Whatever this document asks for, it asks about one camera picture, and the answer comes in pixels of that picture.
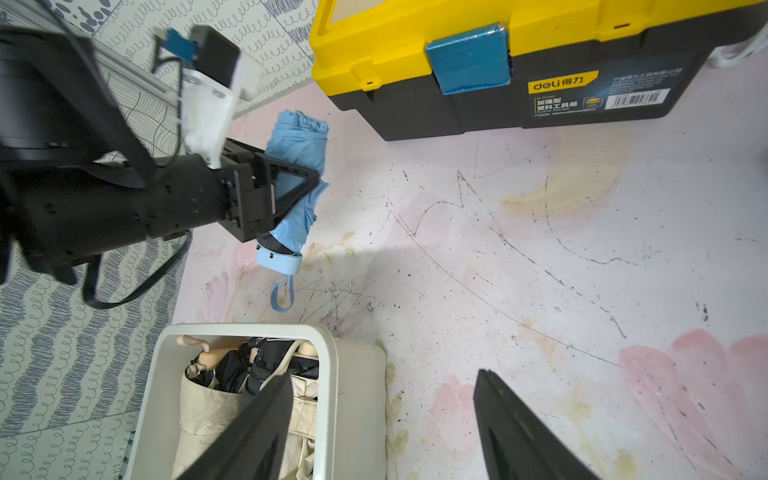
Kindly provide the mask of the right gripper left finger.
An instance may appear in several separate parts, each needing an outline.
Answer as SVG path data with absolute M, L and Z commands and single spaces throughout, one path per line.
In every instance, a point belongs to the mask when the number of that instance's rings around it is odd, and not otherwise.
M 293 389 L 278 375 L 180 475 L 189 479 L 277 479 L 288 435 Z

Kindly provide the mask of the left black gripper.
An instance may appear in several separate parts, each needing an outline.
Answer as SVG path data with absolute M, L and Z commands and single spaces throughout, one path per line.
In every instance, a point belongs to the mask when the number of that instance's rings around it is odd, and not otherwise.
M 227 197 L 220 224 L 243 243 L 276 228 L 320 184 L 317 170 L 234 139 L 225 141 L 220 160 Z

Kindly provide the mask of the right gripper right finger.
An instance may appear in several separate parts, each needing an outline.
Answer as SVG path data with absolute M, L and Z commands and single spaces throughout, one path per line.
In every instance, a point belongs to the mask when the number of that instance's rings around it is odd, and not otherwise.
M 491 479 L 598 479 L 495 372 L 478 371 L 473 402 Z

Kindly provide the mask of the beige umbrella black lining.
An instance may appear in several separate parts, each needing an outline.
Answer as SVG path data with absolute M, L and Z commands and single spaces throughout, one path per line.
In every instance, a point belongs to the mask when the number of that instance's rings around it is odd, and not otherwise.
M 279 477 L 310 479 L 314 469 L 319 392 L 319 355 L 307 340 L 254 338 L 249 341 L 249 373 L 243 383 L 243 407 L 276 375 L 291 380 L 293 403 Z

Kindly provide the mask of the white plastic storage box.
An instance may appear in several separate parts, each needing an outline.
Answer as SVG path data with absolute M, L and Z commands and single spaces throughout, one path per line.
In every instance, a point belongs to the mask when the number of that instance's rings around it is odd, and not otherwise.
M 319 355 L 316 479 L 382 479 L 386 475 L 386 358 L 373 344 L 335 338 L 313 324 L 176 324 L 155 346 L 128 479 L 167 479 L 178 445 L 179 394 L 184 367 L 195 356 L 178 344 L 187 335 L 220 346 L 229 340 L 269 337 L 311 342 Z

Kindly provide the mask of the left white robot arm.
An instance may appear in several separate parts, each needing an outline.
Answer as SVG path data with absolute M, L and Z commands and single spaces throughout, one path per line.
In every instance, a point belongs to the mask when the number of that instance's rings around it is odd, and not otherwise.
M 282 116 L 290 146 L 228 137 L 234 107 L 254 96 L 260 65 L 214 28 L 154 35 L 153 64 L 178 66 L 177 143 L 154 157 L 133 133 L 97 66 L 91 40 L 1 30 L 1 268 L 19 246 L 27 266 L 83 302 L 97 296 L 103 255 L 148 239 L 180 248 L 129 294 L 136 300 L 184 257 L 197 227 L 253 242 L 258 262 L 291 282 L 325 190 L 326 126 Z

